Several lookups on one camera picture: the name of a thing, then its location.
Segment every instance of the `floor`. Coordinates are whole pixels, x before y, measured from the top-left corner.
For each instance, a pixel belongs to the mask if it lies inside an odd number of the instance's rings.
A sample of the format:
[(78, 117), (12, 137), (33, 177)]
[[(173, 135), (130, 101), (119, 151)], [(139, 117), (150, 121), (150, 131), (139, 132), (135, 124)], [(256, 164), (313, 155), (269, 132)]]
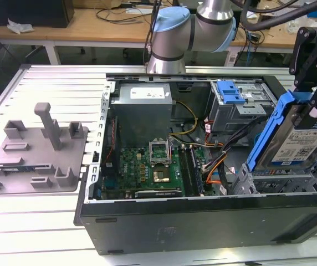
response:
[[(62, 64), (67, 65), (142, 65), (142, 49), (128, 49), (128, 57), (122, 56), (120, 48), (96, 48), (97, 60), (92, 61), (90, 48), (85, 48), (86, 53), (81, 54), (77, 47), (59, 47), (60, 60)], [(21, 62), (25, 63), (25, 56), (30, 53), (31, 47), (26, 45), (11, 45), (9, 51)], [(222, 53), (199, 53), (195, 65), (205, 66), (224, 66), (227, 52)], [(285, 67), (283, 65), (283, 56), (280, 54), (271, 54), (266, 60), (266, 54), (256, 53), (251, 56), (253, 59), (252, 67)], [(245, 66), (247, 53), (243, 53), (237, 66)], [(185, 54), (186, 65), (192, 65), (191, 52)], [(45, 50), (42, 50), (30, 60), (32, 64), (49, 64)], [(19, 63), (15, 61), (5, 50), (0, 47), (0, 94), (7, 86), (13, 75), (17, 72)]]

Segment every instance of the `chip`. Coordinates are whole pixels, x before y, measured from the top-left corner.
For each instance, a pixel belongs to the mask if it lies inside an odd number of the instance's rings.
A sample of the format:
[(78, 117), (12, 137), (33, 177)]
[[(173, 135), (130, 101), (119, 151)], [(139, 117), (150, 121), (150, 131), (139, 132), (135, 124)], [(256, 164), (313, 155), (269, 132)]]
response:
[(154, 183), (168, 183), (170, 181), (170, 169), (168, 167), (152, 168)]

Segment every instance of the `motherboard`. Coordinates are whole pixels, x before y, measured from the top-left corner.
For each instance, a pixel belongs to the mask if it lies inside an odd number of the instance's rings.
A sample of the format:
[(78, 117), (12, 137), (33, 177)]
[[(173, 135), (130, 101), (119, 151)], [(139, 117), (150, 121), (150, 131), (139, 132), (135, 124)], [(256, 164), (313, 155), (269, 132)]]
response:
[[(170, 163), (153, 164), (152, 159), (168, 156)], [(104, 191), (121, 191), (124, 198), (152, 197), (159, 192), (172, 197), (198, 196), (203, 191), (202, 165), (206, 162), (204, 150), (171, 146), (166, 154), (157, 147), (150, 156), (150, 148), (122, 148), (118, 176), (107, 176)]]

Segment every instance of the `aluminum extrusion table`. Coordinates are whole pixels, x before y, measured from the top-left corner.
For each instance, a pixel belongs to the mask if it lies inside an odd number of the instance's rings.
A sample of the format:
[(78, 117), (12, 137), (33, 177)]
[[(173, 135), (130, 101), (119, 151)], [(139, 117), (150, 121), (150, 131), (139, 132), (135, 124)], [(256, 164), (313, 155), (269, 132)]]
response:
[[(0, 96), (0, 143), (9, 119), (38, 126), (34, 104), (47, 101), (59, 125), (80, 120), (90, 131), (83, 166), (91, 160), (105, 73), (144, 73), (137, 66), (49, 66), (20, 69)], [(188, 73), (275, 75), (290, 89), (293, 77), (278, 68), (187, 68)], [(0, 265), (317, 265), (317, 235), (302, 244), (99, 256), (84, 227), (73, 225), (78, 190), (0, 196)]]

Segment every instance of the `wooden desk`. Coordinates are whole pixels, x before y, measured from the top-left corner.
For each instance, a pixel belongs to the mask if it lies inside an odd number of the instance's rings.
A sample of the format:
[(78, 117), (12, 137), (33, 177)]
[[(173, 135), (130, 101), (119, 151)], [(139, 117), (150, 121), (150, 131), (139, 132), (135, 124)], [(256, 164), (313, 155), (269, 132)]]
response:
[[(109, 15), (111, 19), (123, 19), (137, 14)], [(45, 46), (51, 64), (60, 64), (56, 46), (85, 47), (118, 47), (143, 48), (149, 24), (143, 18), (137, 24), (112, 24), (98, 19), (93, 9), (76, 9), (75, 15), (67, 28), (34, 27), (34, 32), (20, 35), (11, 32), (7, 27), (0, 27), (0, 41), (4, 44), (24, 44)], [(281, 25), (265, 32), (265, 41), (258, 48), (259, 52), (291, 53), (295, 35), (288, 34)], [(245, 44), (245, 34), (239, 29), (236, 40), (229, 47), (227, 62), (237, 56)]]

